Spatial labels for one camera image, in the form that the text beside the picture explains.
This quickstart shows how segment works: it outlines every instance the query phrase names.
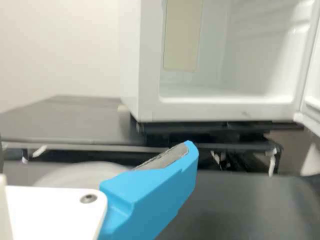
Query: white wall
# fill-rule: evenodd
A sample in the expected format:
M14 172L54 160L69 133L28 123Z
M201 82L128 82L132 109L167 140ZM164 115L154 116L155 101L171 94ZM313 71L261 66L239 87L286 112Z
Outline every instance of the white wall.
M118 96L117 0L3 0L0 112L56 94Z

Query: beige label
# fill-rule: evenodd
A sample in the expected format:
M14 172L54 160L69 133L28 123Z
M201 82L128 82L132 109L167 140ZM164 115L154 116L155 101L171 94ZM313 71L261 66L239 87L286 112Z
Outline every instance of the beige label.
M203 0L167 0L163 67L194 72L198 63Z

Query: screw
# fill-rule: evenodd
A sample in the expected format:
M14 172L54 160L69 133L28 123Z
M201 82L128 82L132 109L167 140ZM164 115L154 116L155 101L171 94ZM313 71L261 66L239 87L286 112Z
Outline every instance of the screw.
M83 204L90 204L93 203L95 200L97 200L97 196L94 194L87 194L81 197L80 202Z

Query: open fridge door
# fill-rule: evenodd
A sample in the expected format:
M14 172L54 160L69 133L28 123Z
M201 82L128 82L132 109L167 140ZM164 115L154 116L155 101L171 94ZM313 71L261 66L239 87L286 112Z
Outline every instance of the open fridge door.
M294 120L320 137L320 24L314 41L300 109L294 115Z

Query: white mini fridge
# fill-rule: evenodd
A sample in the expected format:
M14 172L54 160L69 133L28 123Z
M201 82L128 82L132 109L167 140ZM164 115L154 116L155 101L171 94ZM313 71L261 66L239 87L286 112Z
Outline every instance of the white mini fridge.
M138 122L296 121L320 136L320 0L119 0Z

